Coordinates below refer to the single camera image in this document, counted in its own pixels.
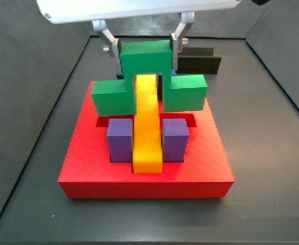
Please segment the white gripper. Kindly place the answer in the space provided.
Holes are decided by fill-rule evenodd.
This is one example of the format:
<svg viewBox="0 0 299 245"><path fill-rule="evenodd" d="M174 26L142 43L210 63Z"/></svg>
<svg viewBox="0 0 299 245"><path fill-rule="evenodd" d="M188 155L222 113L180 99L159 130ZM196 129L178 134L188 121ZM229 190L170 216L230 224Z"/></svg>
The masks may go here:
<svg viewBox="0 0 299 245"><path fill-rule="evenodd" d="M195 22L194 11L233 9L242 0L36 0L40 12L52 24L92 21L93 31L104 42L116 65L116 74L123 74L120 41L111 33L106 20L180 13L180 22L170 35L172 61L183 50L183 38Z"/></svg>

